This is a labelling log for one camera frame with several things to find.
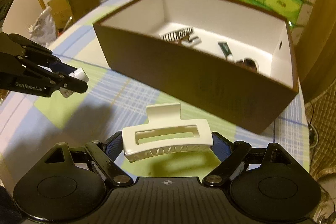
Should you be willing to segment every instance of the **crosshair logo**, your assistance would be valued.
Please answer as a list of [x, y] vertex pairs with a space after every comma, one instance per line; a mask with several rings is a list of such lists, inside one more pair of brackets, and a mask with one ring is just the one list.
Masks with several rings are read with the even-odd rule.
[[171, 180], [167, 179], [167, 180], [165, 180], [163, 183], [166, 184], [166, 185], [170, 185], [170, 184], [172, 184], [173, 182], [172, 182]]

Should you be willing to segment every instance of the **brown curtain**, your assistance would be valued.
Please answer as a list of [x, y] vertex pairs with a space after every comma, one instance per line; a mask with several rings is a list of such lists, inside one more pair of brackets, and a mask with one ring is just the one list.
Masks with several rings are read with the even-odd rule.
[[316, 0], [310, 21], [295, 48], [306, 102], [326, 90], [336, 77], [335, 23], [335, 0]]

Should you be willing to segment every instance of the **metal screw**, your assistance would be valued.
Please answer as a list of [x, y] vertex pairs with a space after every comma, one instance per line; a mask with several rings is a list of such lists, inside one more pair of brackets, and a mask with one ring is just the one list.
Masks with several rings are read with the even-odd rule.
[[125, 184], [130, 181], [130, 177], [126, 175], [118, 175], [113, 178], [114, 182], [118, 184]]
[[218, 175], [210, 175], [205, 178], [205, 180], [211, 184], [222, 182], [222, 178]]

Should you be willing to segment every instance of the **open box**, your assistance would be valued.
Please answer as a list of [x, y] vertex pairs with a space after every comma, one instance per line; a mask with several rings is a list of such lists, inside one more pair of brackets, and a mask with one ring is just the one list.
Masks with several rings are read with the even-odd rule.
[[[134, 0], [94, 29], [112, 70], [166, 92], [254, 133], [261, 133], [298, 93], [284, 17], [239, 0]], [[160, 39], [194, 27], [193, 48]], [[252, 58], [259, 73], [225, 60]]]

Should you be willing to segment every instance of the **table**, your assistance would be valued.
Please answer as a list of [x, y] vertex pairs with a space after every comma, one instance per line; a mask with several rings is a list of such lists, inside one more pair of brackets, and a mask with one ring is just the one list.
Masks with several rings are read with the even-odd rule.
[[[105, 140], [126, 126], [146, 122], [146, 105], [180, 100], [112, 71], [105, 60], [92, 23], [131, 0], [109, 0], [76, 22], [51, 46], [65, 63], [82, 67], [88, 91], [65, 99], [11, 92], [0, 107], [0, 178], [9, 192], [55, 143], [82, 146]], [[212, 131], [253, 147], [281, 144], [309, 170], [309, 136], [302, 91], [261, 135], [248, 132], [199, 108], [182, 104], [182, 119], [205, 118]], [[212, 151], [160, 155], [130, 163], [121, 153], [115, 161], [130, 176], [199, 176], [219, 164]]]

